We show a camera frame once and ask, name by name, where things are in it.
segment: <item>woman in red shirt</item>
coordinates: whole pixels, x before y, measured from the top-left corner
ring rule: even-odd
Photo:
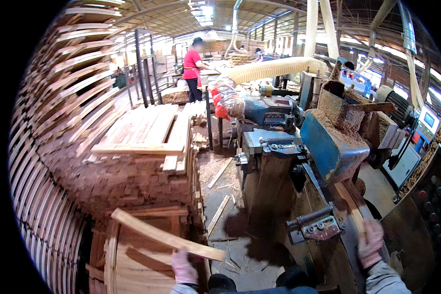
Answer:
[[[199,52],[204,51],[205,44],[203,39],[197,37],[193,40],[193,48],[188,50],[183,59],[183,79],[188,83],[189,86],[189,101],[194,102],[196,100],[201,101],[202,91],[198,89],[201,86],[201,69],[210,70],[212,69],[205,63],[201,61]]]

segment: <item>factory ceiling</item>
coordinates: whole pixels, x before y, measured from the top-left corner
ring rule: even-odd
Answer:
[[[238,9],[238,31],[245,37],[253,38],[255,28],[258,37],[265,40],[274,34],[274,18],[278,18],[277,36],[292,36],[294,17],[299,17],[299,33],[305,33],[307,0],[243,0]],[[367,50],[369,27],[382,1],[371,0],[330,0],[334,19],[337,19],[338,5],[341,3],[342,16],[335,23],[342,36],[358,40],[353,47]],[[118,9],[121,17],[112,21],[113,25],[129,30],[141,28],[157,37],[178,37],[200,31],[230,31],[235,0],[126,0]],[[323,27],[321,13],[318,28]],[[441,74],[441,55],[419,20],[413,15],[415,38],[419,54],[416,59],[425,62],[423,49],[431,60],[432,68]],[[398,5],[392,9],[376,31],[376,42],[383,46],[404,52],[402,21]],[[389,52],[381,52],[382,60],[392,62],[408,72],[406,62]],[[417,67],[417,75],[422,69]]]

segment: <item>dark trousers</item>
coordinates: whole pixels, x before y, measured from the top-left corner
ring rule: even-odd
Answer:
[[[197,78],[185,79],[185,81],[188,83],[189,86],[189,101],[202,101],[202,91],[197,88]]]
[[[302,268],[299,265],[293,265],[292,267],[288,268],[284,273],[282,273],[276,279],[276,287],[282,288],[282,289],[278,289],[276,293],[288,293],[288,290],[292,290],[294,288],[297,288],[297,291],[295,291],[294,293],[307,293],[307,294],[317,293],[317,291],[308,288],[307,286],[311,286],[309,285],[307,274],[302,270]],[[237,288],[234,280],[223,274],[213,274],[209,278],[207,287],[209,288],[209,294],[237,292]],[[265,293],[275,293],[275,291],[267,291],[267,290],[260,290],[258,292],[253,291],[253,293],[260,294],[262,293],[262,291]]]

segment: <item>pink work glove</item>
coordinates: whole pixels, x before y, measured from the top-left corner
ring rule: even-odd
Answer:
[[[198,285],[197,271],[188,261],[188,251],[186,248],[181,248],[178,252],[172,254],[171,267],[175,273],[177,284],[189,283]]]
[[[368,268],[382,260],[379,249],[383,244],[384,231],[376,220],[365,220],[365,232],[359,235],[358,256],[363,268]]]

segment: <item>flexible duct hose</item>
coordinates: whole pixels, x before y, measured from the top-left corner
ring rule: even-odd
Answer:
[[[304,57],[314,57],[318,26],[318,1],[307,0],[306,44]]]
[[[216,115],[227,120],[229,116],[244,118],[245,101],[241,94],[235,91],[237,85],[256,79],[299,73],[307,67],[314,74],[318,71],[324,74],[328,70],[323,61],[311,57],[290,57],[231,68],[229,72],[218,77],[214,87],[209,88],[216,106]]]
[[[415,74],[415,60],[413,59],[412,52],[409,49],[406,49],[405,53],[407,54],[407,64],[408,69],[410,70],[410,94],[412,96],[412,104],[415,108],[421,109],[425,103],[423,102],[420,88],[418,87],[417,76]]]
[[[335,23],[331,14],[330,0],[320,0],[320,9],[322,10],[323,25],[325,26],[325,33],[328,39],[328,56],[337,59],[340,56],[340,51],[338,49]]]

